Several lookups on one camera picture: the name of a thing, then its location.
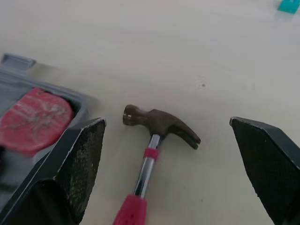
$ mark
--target black metal jaw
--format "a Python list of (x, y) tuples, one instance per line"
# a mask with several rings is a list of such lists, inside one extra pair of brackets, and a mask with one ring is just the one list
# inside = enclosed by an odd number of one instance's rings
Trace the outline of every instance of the black metal jaw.
[(77, 225), (95, 183), (106, 127), (99, 118), (68, 128), (0, 212), (0, 225)]
[(279, 128), (232, 117), (247, 175), (275, 225), (300, 224), (300, 149)]

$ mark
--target hammer head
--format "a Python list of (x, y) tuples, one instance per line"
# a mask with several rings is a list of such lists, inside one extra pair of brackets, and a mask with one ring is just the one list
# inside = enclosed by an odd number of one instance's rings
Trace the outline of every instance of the hammer head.
[(195, 132), (184, 122), (157, 109), (146, 112), (134, 105), (127, 105), (123, 114), (123, 123), (129, 126), (143, 125), (148, 128), (150, 135), (159, 135), (162, 139), (169, 133), (176, 134), (194, 149), (197, 149), (201, 142)]

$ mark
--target red rubber grip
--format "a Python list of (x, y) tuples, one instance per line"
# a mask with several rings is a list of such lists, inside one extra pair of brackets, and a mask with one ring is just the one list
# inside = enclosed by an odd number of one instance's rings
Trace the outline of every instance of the red rubber grip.
[(158, 150), (157, 149), (146, 148), (145, 153), (144, 153), (144, 158), (145, 157), (153, 158), (154, 161), (156, 162), (156, 160), (158, 158)]
[(73, 117), (66, 100), (33, 88), (0, 118), (0, 145), (33, 157), (57, 142)]
[(145, 225), (147, 202), (135, 195), (128, 195), (112, 225)]

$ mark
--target gray plastic case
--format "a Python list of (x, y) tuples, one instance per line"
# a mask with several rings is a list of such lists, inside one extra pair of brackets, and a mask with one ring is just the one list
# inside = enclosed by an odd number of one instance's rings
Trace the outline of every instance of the gray plastic case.
[[(75, 117), (69, 127), (87, 120), (87, 98), (62, 87), (30, 79), (28, 76), (36, 64), (35, 60), (13, 54), (3, 56), (0, 64), (0, 116), (32, 88), (38, 87), (60, 96), (70, 103)], [(0, 161), (0, 211), (23, 182), (34, 164), (50, 152), (54, 145), (41, 150), (32, 158), (9, 150), (3, 152)]]

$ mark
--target red band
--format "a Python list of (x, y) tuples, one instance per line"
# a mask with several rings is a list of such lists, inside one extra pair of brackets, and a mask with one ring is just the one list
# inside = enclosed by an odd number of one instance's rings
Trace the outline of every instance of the red band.
[(156, 161), (157, 158), (158, 158), (158, 150), (151, 149), (151, 148), (146, 148), (145, 153), (144, 153), (144, 158), (145, 157), (153, 158), (154, 161)]

